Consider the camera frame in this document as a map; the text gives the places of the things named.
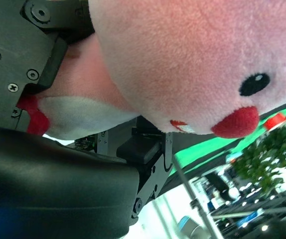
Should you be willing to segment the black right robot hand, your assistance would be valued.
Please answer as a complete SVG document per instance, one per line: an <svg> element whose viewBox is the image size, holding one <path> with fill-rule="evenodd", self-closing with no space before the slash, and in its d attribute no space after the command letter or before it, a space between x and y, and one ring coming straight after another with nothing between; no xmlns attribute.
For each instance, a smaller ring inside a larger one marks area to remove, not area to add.
<svg viewBox="0 0 286 239"><path fill-rule="evenodd" d="M0 0L0 239L121 238L170 174L172 135L144 118L92 152L28 133L20 97L48 89L93 32L85 0Z"/></svg>

